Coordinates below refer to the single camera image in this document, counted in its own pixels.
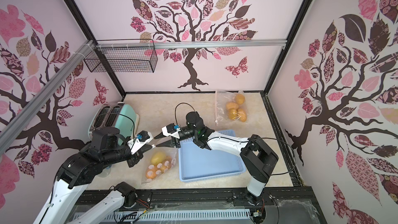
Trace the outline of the yellow green potato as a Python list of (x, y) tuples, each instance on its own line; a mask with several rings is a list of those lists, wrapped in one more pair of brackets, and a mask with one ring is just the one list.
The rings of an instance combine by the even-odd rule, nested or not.
[(162, 163), (166, 159), (166, 157), (167, 157), (166, 153), (158, 151), (152, 155), (150, 162), (152, 165), (157, 166), (158, 164)]

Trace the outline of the clear zipper bag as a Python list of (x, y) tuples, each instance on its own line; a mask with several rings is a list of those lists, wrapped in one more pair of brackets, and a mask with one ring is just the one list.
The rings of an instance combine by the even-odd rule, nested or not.
[(229, 121), (245, 123), (248, 119), (246, 103), (244, 91), (215, 91), (215, 124)]
[(145, 153), (142, 184), (148, 184), (167, 174), (177, 162), (177, 148), (155, 147)]

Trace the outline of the orange potato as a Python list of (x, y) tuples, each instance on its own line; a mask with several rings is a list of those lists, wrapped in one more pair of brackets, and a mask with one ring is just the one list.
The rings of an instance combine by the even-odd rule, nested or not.
[(238, 114), (238, 120), (241, 122), (246, 122), (247, 121), (247, 113), (245, 112), (244, 109), (239, 108), (237, 110), (237, 114)]
[(234, 109), (234, 108), (229, 109), (228, 110), (228, 118), (230, 120), (238, 120), (240, 118), (240, 115), (239, 115), (237, 109)]
[(236, 102), (228, 102), (226, 104), (226, 109), (227, 109), (227, 111), (232, 110), (232, 109), (238, 110), (239, 109), (239, 104), (237, 104)]
[(162, 173), (162, 172), (161, 172), (160, 168), (158, 168), (157, 166), (154, 166), (154, 165), (151, 164), (151, 165), (147, 168), (147, 171), (146, 171), (146, 173), (145, 173), (145, 177), (146, 177), (147, 179), (153, 180), (153, 179), (155, 179), (157, 176), (159, 176), (161, 173)]
[(162, 173), (170, 170), (176, 163), (175, 159), (166, 159), (162, 163), (158, 164), (157, 167), (160, 168)]
[(245, 103), (246, 98), (243, 94), (237, 93), (235, 95), (234, 101), (238, 104), (238, 105), (242, 105)]

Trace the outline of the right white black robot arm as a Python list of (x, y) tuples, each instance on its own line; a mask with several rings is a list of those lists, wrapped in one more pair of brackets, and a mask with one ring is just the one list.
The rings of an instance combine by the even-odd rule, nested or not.
[(182, 140), (192, 139), (201, 149), (218, 150), (240, 157), (251, 175), (245, 190), (245, 199), (253, 206), (263, 202), (263, 191), (271, 177), (283, 175), (274, 173), (279, 156), (266, 144), (266, 137), (253, 134), (249, 138), (239, 138), (221, 134), (207, 127), (198, 112), (187, 113), (184, 127), (168, 124), (154, 138), (168, 139), (158, 144), (158, 147), (180, 148)]

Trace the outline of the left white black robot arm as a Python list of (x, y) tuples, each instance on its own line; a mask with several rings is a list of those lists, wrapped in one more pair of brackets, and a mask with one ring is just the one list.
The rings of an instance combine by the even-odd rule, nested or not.
[(115, 127), (99, 128), (92, 140), (70, 156), (58, 169), (51, 194), (35, 219), (36, 224), (62, 224), (82, 193), (102, 171), (120, 162), (134, 167), (153, 149), (150, 132), (141, 131), (130, 140)]

